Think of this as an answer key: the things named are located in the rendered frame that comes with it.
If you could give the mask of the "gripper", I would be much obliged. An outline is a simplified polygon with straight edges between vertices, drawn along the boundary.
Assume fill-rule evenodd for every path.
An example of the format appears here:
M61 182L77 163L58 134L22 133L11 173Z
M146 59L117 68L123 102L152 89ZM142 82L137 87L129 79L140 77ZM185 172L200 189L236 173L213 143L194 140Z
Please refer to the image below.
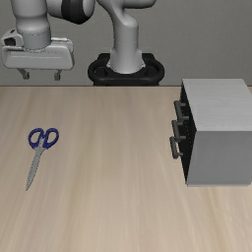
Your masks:
M74 66L74 46L66 37L53 37L42 49L25 49L23 37L16 29L8 30L1 38L2 61L10 69L18 69L24 80L30 78L25 69L56 70L54 80L60 81L62 70Z

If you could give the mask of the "grey cabinet with drawers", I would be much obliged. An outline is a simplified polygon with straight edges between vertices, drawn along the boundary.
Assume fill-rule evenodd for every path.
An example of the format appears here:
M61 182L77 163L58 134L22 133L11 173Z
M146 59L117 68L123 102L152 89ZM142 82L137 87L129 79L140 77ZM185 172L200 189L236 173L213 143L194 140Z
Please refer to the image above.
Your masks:
M241 79L184 79L172 156L188 186L252 184L252 93Z

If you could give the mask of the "blue-handled scissors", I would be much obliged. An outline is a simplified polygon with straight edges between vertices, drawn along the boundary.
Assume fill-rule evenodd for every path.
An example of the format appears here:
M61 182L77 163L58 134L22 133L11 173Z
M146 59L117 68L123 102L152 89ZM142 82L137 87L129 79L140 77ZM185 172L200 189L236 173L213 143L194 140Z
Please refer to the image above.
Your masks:
M34 134L38 134L35 142L32 141L32 136ZM35 128L30 131L28 141L30 146L34 149L34 157L27 178L26 190L29 190L32 185L42 153L56 144L58 139L59 132L56 128L49 128L46 131L42 128Z

